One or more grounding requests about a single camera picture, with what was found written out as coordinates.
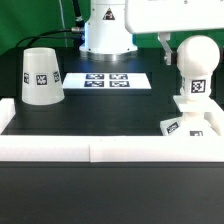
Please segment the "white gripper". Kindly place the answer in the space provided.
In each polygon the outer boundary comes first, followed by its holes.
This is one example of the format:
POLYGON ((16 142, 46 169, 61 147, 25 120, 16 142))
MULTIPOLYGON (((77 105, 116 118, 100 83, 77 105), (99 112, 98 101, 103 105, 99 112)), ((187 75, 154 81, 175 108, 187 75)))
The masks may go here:
POLYGON ((167 65, 177 63, 169 32, 224 28, 224 0, 125 0, 125 27, 133 34, 159 33, 167 65))

